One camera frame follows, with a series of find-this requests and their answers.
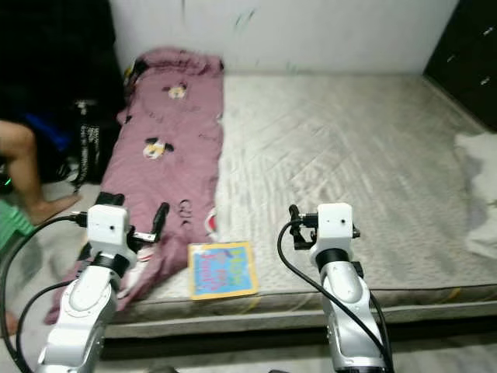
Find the mattress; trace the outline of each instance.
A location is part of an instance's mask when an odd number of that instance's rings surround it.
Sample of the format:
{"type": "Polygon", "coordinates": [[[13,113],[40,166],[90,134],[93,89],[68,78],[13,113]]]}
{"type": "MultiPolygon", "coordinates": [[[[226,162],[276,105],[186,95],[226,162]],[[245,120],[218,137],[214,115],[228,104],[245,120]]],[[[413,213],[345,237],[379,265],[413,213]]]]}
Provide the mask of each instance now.
{"type": "MultiPolygon", "coordinates": [[[[217,186],[220,241],[248,240],[259,293],[193,302],[186,270],[116,317],[111,337],[324,325],[321,297],[280,262],[288,206],[353,206],[355,260],[388,322],[497,315],[497,260],[464,250],[454,135],[481,128],[421,77],[229,75],[217,186]]],[[[308,254],[283,247],[318,279],[308,254]]]]}

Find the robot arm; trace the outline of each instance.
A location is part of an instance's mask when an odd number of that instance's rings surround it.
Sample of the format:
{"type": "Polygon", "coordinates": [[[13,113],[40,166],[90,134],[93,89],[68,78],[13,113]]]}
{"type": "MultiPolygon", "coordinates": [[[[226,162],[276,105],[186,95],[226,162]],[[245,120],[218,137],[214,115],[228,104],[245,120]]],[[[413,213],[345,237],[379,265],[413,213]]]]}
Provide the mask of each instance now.
{"type": "Polygon", "coordinates": [[[151,233],[129,225],[126,208],[95,205],[88,211],[92,264],[61,298],[60,314],[38,360],[38,373],[87,373],[95,368],[103,348],[105,328],[117,307],[116,293],[126,270],[136,263],[141,243],[157,242],[168,204],[155,215],[151,233]]]}
{"type": "MultiPolygon", "coordinates": [[[[348,204],[321,204],[317,214],[298,214],[290,207],[296,249],[310,247],[311,263],[318,268],[323,288],[353,312],[381,341],[380,330],[370,311],[370,291],[352,263],[352,238],[359,236],[353,225],[352,208],[348,204]],[[300,225],[314,228],[312,242],[305,242],[300,225]]],[[[340,307],[323,297],[328,321],[328,341],[333,367],[339,372],[385,372],[385,358],[366,332],[340,307]]]]}

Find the wall stain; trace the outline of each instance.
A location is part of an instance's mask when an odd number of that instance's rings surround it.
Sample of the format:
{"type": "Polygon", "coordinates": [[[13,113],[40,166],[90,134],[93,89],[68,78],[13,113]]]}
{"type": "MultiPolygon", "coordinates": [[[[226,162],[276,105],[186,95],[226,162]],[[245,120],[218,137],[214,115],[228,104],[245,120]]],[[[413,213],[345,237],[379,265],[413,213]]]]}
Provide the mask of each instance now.
{"type": "Polygon", "coordinates": [[[252,9],[250,12],[243,12],[236,19],[233,30],[235,31],[243,31],[247,25],[250,23],[250,20],[255,15],[257,9],[252,9]]]}
{"type": "Polygon", "coordinates": [[[295,64],[292,64],[290,61],[287,61],[285,70],[287,70],[291,74],[297,74],[299,72],[299,68],[295,64]]]}
{"type": "Polygon", "coordinates": [[[186,0],[181,0],[181,22],[186,23],[186,0]]]}

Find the colorful book cover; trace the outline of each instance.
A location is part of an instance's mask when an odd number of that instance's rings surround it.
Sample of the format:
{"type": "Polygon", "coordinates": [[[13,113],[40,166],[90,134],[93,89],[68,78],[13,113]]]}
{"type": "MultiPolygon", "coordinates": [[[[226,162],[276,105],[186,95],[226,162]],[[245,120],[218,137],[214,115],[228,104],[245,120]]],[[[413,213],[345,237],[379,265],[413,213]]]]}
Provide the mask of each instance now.
{"type": "Polygon", "coordinates": [[[188,267],[193,300],[257,292],[250,242],[189,245],[188,267]]]}

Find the black cable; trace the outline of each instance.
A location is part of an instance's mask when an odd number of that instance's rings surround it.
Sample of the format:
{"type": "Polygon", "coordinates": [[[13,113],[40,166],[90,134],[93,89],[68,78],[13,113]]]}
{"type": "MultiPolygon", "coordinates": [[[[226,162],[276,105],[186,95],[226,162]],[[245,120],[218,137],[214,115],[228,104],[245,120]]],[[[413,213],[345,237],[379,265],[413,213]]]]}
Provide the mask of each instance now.
{"type": "Polygon", "coordinates": [[[46,228],[48,225],[51,225],[53,223],[56,223],[58,221],[74,221],[75,216],[61,216],[59,218],[54,218],[49,221],[45,221],[44,223],[38,225],[30,234],[28,234],[26,237],[23,238],[23,240],[18,244],[18,246],[14,247],[10,251],[8,251],[2,261],[0,263],[0,330],[2,331],[3,337],[3,342],[5,344],[5,347],[7,348],[7,351],[9,352],[12,360],[14,363],[16,363],[17,368],[22,373],[33,373],[31,371],[30,366],[27,364],[26,359],[24,356],[18,354],[18,351],[14,349],[14,346],[12,345],[12,342],[9,338],[9,331],[7,330],[7,320],[6,320],[6,309],[5,309],[5,288],[7,284],[7,275],[9,274],[9,268],[10,265],[12,264],[12,261],[16,257],[17,253],[25,246],[25,244],[28,243],[32,239],[32,237],[35,236],[39,231],[41,231],[43,228],[46,228]]]}
{"type": "Polygon", "coordinates": [[[388,355],[390,355],[390,359],[393,361],[393,355],[391,353],[390,337],[388,336],[387,322],[385,321],[385,315],[383,314],[383,311],[381,310],[380,303],[378,302],[378,300],[376,299],[376,297],[373,295],[373,293],[371,291],[370,291],[370,299],[374,305],[374,308],[376,309],[378,317],[380,318],[381,338],[383,338],[385,349],[387,350],[388,355]]]}
{"type": "Polygon", "coordinates": [[[335,298],[329,291],[327,291],[324,287],[322,287],[320,284],[318,284],[316,281],[312,280],[309,276],[306,274],[302,273],[300,270],[298,270],[292,263],[290,263],[287,258],[283,254],[283,250],[281,249],[281,241],[283,240],[283,235],[285,234],[285,231],[290,227],[291,225],[294,224],[300,224],[301,220],[292,220],[287,222],[283,228],[280,231],[280,234],[278,235],[278,241],[277,241],[277,249],[278,249],[278,255],[280,256],[281,261],[288,267],[289,270],[294,272],[298,277],[300,277],[302,280],[310,284],[313,288],[321,292],[326,298],[328,298],[331,302],[333,302],[339,309],[341,309],[348,317],[350,317],[364,332],[367,334],[369,338],[373,341],[373,343],[376,345],[378,350],[381,352],[383,355],[383,358],[385,359],[385,364],[387,365],[387,369],[389,370],[390,373],[394,373],[394,365],[393,361],[390,357],[390,354],[387,352],[387,349],[381,342],[378,340],[378,338],[369,330],[369,328],[362,322],[352,311],[350,311],[341,301],[339,301],[337,298],[335,298]]]}
{"type": "Polygon", "coordinates": [[[26,316],[28,315],[28,311],[30,310],[31,306],[33,305],[36,300],[41,297],[43,294],[47,293],[48,291],[52,291],[58,288],[62,288],[64,286],[68,286],[73,280],[69,281],[64,281],[59,284],[51,285],[46,288],[44,288],[42,291],[38,291],[31,299],[30,301],[26,304],[26,307],[24,307],[23,312],[21,313],[21,317],[19,317],[19,322],[17,325],[17,332],[16,332],[16,350],[17,354],[24,360],[24,353],[23,353],[23,343],[21,341],[21,336],[23,333],[23,326],[24,326],[24,321],[26,319],[26,316]]]}

